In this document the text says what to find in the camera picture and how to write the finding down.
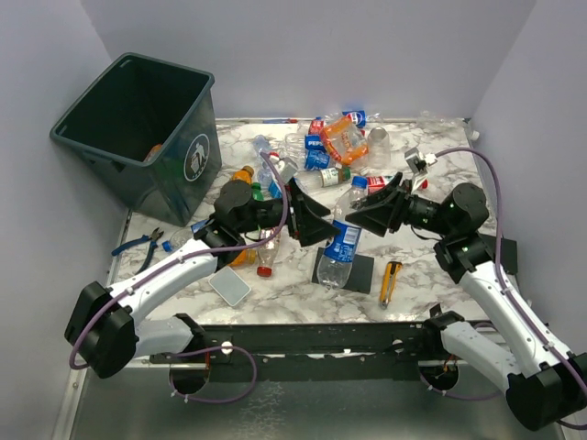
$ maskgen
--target green bottle cap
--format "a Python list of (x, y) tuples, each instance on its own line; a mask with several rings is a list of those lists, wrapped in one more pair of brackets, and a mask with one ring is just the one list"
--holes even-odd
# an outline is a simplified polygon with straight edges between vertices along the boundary
[(350, 179), (350, 168), (343, 168), (342, 169), (342, 181), (346, 182), (348, 179)]

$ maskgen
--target trash bin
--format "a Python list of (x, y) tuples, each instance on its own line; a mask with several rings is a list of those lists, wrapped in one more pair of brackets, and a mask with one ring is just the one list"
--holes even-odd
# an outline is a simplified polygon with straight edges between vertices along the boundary
[(130, 209), (185, 226), (222, 158), (210, 88), (214, 76), (127, 53), (50, 131)]

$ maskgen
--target gray wall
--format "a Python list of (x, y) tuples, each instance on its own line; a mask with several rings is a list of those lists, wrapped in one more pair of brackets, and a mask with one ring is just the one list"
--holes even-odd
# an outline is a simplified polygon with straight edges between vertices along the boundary
[(217, 116), (471, 116), (535, 0), (82, 0), (112, 58), (208, 70)]
[(68, 375), (63, 331), (105, 280), (123, 210), (51, 126), (110, 58), (77, 0), (0, 14), (0, 438), (49, 438)]
[(521, 289), (576, 352), (587, 350), (586, 19), (584, 0), (539, 0), (474, 115)]

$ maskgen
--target bottle with blue label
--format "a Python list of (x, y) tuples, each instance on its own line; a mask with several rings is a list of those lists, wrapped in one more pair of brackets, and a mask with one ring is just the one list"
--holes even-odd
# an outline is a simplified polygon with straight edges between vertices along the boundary
[(334, 208), (332, 224), (340, 229), (327, 245), (318, 263), (318, 282), (328, 289), (342, 289), (349, 280), (352, 260), (355, 257), (360, 238), (360, 227), (352, 225), (345, 217), (354, 209), (352, 203), (367, 195), (367, 179), (355, 176), (350, 189), (342, 194)]

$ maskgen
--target pliers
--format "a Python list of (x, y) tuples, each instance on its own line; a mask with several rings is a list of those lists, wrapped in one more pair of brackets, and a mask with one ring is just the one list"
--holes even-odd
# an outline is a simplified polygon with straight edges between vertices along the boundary
[(149, 266), (150, 261), (153, 259), (153, 253), (155, 252), (155, 249), (158, 246), (157, 240), (159, 240), (163, 236), (164, 233), (165, 233), (165, 231), (160, 231), (159, 228), (156, 227), (155, 229), (153, 229), (153, 232), (151, 232), (149, 236), (142, 236), (141, 238), (137, 238), (136, 240), (130, 240), (127, 243), (123, 243), (122, 245), (120, 245), (119, 247), (114, 249), (111, 252), (111, 254), (113, 257), (115, 257), (116, 255), (120, 254), (121, 252), (123, 252), (127, 249), (130, 249), (134, 246), (140, 245), (142, 243), (147, 243), (148, 241), (150, 241), (149, 250), (147, 251), (147, 257), (145, 258), (145, 261), (143, 262), (142, 266), (140, 267), (140, 269), (137, 272), (137, 273), (140, 273)]

